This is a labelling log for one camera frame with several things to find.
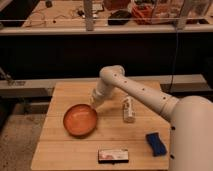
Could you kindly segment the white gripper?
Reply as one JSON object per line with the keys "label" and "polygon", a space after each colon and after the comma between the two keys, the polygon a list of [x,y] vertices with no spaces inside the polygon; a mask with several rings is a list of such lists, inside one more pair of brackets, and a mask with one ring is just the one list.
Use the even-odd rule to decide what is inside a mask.
{"label": "white gripper", "polygon": [[91,94],[90,104],[92,108],[97,108],[101,106],[104,101],[108,98],[107,92],[100,92],[97,89],[94,89]]}

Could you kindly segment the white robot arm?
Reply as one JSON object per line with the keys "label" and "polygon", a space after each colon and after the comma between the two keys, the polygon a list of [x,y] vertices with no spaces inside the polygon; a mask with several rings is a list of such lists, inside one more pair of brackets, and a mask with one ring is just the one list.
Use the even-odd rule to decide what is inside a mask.
{"label": "white robot arm", "polygon": [[201,96],[176,98],[124,76],[120,65],[103,67],[92,92],[97,108],[120,88],[170,123],[168,171],[213,171],[213,102]]}

